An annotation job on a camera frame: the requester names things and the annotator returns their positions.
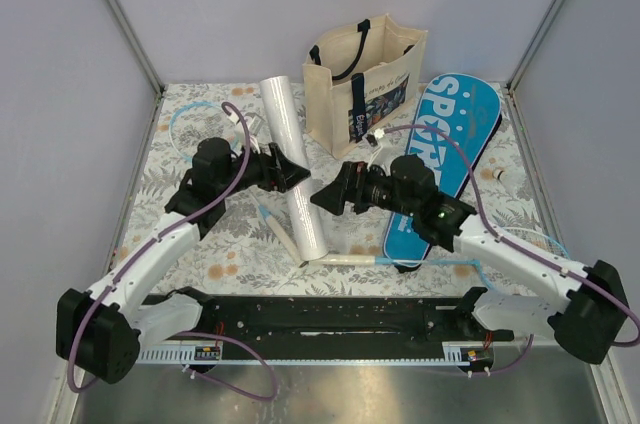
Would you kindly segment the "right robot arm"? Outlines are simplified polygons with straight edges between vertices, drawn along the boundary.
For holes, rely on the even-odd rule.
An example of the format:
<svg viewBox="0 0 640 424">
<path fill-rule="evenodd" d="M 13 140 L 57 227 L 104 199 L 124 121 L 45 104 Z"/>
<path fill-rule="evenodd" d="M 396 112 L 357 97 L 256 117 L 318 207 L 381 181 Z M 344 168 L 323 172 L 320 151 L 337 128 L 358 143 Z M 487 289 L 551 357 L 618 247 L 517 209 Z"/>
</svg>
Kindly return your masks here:
<svg viewBox="0 0 640 424">
<path fill-rule="evenodd" d="M 515 297 L 480 292 L 473 305 L 455 315 L 456 330 L 466 339 L 488 330 L 537 334 L 583 362 L 600 364 L 628 317 L 628 300 L 613 265 L 564 259 L 499 229 L 472 206 L 440 191 L 433 172 L 416 156 L 394 159 L 388 171 L 346 162 L 310 200 L 333 215 L 352 204 L 357 214 L 378 207 L 408 216 L 422 240 L 477 259 L 533 291 Z"/>
</svg>

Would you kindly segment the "white shuttlecock tube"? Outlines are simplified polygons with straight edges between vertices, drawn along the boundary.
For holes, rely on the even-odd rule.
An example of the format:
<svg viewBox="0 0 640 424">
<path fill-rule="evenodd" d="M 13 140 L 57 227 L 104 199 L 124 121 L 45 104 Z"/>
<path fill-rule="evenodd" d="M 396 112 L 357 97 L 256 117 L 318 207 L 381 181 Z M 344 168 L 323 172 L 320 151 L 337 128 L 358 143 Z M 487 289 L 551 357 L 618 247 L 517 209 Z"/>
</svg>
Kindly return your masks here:
<svg viewBox="0 0 640 424">
<path fill-rule="evenodd" d="M 310 202 L 314 186 L 289 78 L 271 77 L 259 86 L 271 138 L 284 156 L 285 195 L 298 251 L 303 261 L 322 258 L 328 247 L 319 212 Z"/>
</svg>

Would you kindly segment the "white shuttlecock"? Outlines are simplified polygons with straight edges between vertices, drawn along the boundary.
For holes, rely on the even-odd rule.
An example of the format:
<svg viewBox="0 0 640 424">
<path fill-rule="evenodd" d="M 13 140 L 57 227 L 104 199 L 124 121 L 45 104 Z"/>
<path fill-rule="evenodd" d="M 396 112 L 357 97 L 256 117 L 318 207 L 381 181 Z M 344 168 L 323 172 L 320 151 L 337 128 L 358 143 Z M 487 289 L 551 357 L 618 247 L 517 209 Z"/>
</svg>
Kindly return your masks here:
<svg viewBox="0 0 640 424">
<path fill-rule="evenodd" d="M 489 164 L 492 178 L 497 181 L 501 181 L 506 175 L 506 168 L 504 167 L 503 163 L 496 158 L 490 158 Z"/>
</svg>

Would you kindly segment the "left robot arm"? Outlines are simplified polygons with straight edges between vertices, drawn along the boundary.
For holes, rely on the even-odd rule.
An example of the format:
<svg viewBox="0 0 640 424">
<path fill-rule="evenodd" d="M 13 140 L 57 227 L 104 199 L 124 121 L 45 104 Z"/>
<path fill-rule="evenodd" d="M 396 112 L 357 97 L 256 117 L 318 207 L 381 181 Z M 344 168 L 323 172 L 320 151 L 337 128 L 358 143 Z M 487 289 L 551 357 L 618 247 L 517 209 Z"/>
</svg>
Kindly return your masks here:
<svg viewBox="0 0 640 424">
<path fill-rule="evenodd" d="M 114 384 L 126 376 L 142 350 L 183 331 L 196 339 L 212 335 L 217 316 L 197 298 L 180 292 L 148 304 L 147 296 L 222 218 L 227 196 L 252 186 L 285 193 L 309 176 L 307 166 L 288 159 L 275 143 L 247 146 L 234 155 L 222 138 L 201 141 L 147 240 L 89 289 L 69 289 L 59 298 L 57 356 L 70 368 Z"/>
</svg>

